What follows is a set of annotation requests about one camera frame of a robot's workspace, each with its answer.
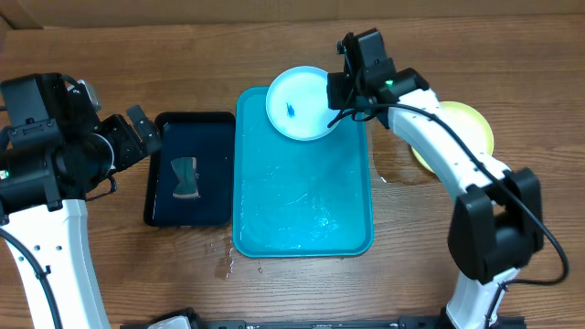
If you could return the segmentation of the light blue plate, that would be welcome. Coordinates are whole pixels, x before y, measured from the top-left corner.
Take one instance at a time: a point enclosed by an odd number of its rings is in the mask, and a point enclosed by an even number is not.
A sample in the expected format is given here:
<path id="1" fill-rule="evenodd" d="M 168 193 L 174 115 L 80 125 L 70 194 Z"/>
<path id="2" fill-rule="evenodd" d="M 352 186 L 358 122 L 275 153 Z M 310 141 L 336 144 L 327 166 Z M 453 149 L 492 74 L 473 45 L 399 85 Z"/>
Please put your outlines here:
<path id="1" fill-rule="evenodd" d="M 339 111 L 329 108 L 327 75 L 323 69 L 300 66 L 285 70 L 271 83 L 266 113 L 279 133 L 297 141 L 312 141 L 336 127 L 336 123 L 328 126 Z"/>

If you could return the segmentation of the yellow-green plate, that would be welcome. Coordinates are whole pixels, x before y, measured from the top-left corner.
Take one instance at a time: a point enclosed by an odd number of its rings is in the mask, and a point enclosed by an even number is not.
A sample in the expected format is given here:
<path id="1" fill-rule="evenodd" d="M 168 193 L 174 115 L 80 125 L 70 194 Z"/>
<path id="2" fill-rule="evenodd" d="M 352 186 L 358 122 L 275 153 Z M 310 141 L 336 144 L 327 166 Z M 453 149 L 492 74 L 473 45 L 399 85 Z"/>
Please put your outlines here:
<path id="1" fill-rule="evenodd" d="M 493 154 L 494 135 L 488 121 L 480 112 L 457 101 L 441 101 L 440 105 L 450 117 L 452 128 L 471 150 Z"/>

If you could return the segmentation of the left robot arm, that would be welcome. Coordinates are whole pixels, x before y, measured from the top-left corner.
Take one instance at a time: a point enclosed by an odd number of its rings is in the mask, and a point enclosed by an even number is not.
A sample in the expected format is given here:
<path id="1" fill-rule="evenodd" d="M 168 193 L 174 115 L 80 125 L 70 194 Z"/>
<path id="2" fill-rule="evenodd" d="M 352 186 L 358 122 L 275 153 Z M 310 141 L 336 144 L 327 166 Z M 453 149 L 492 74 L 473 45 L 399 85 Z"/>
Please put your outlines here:
<path id="1" fill-rule="evenodd" d="M 90 255 L 87 204 L 101 182 L 156 153 L 161 137 L 140 106 L 101 120 L 84 80 L 60 73 L 5 80 L 1 238 L 15 260 L 36 328 L 107 328 Z"/>

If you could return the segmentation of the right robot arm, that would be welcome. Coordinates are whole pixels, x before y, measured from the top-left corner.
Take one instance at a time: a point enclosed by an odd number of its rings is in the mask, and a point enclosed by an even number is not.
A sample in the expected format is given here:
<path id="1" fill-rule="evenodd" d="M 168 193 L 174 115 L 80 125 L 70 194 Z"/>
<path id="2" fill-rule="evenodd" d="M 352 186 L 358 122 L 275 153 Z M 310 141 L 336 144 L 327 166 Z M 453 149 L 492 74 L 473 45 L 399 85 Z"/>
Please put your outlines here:
<path id="1" fill-rule="evenodd" d="M 460 273 L 436 328 L 523 328 L 522 317 L 497 315 L 505 291 L 543 247 L 540 183 L 464 141 L 429 83 L 415 69 L 396 70 L 373 28 L 338 41 L 343 71 L 327 77 L 336 119 L 381 124 L 405 140 L 454 202 L 448 248 Z"/>

